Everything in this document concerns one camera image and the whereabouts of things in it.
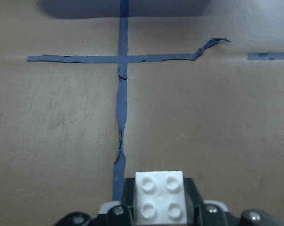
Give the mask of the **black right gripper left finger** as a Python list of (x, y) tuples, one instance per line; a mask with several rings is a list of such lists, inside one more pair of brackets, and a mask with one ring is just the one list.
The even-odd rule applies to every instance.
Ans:
[(124, 226), (134, 226), (134, 194), (135, 194), (135, 178), (125, 179), (124, 189), (121, 199), (121, 207), (123, 213), (121, 219)]

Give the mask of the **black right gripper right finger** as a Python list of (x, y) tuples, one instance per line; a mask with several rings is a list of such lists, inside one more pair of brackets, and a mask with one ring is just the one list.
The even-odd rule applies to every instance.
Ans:
[(185, 205), (188, 226), (200, 226), (200, 210), (203, 198), (192, 178), (184, 178)]

